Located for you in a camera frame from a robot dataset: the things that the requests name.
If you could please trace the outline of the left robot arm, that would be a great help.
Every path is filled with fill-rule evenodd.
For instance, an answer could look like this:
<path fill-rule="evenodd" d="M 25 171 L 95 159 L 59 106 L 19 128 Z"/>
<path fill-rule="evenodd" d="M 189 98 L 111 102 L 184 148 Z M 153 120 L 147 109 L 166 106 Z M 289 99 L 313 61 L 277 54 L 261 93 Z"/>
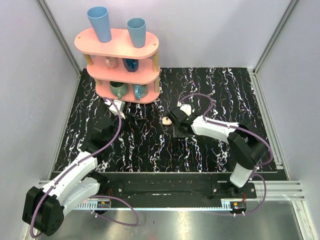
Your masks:
<path fill-rule="evenodd" d="M 42 187 L 33 186 L 25 197 L 22 221 L 29 224 L 30 236 L 36 239 L 34 230 L 46 236 L 53 235 L 65 217 L 84 201 L 94 199 L 88 209 L 101 217 L 111 201 L 119 201 L 130 210 L 125 200 L 113 195 L 108 177 L 96 168 L 105 150 L 116 140 L 130 115 L 120 113 L 118 120 L 102 118 L 92 129 L 81 146 L 78 156 L 53 180 Z"/>

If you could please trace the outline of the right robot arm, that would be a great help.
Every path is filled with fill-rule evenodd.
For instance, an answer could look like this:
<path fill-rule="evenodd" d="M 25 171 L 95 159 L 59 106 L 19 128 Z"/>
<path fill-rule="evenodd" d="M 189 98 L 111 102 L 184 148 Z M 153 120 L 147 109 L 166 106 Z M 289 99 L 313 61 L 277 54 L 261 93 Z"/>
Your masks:
<path fill-rule="evenodd" d="M 228 195 L 239 198 L 245 192 L 245 184 L 252 178 L 258 163 L 271 147 L 260 137 L 250 121 L 225 122 L 213 120 L 197 113 L 188 113 L 182 107 L 173 108 L 166 116 L 179 138 L 187 136 L 205 136 L 225 142 L 229 145 L 236 161 L 230 182 Z"/>

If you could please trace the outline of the white earbuds charging case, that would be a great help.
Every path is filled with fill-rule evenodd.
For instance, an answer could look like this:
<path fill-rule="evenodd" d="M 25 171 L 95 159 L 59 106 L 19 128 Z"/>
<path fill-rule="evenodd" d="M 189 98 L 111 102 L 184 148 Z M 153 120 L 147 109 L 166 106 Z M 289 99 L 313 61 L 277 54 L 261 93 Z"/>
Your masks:
<path fill-rule="evenodd" d="M 169 117 L 163 117 L 162 118 L 162 124 L 165 126 L 170 126 L 172 124 L 172 121 L 170 120 Z"/>

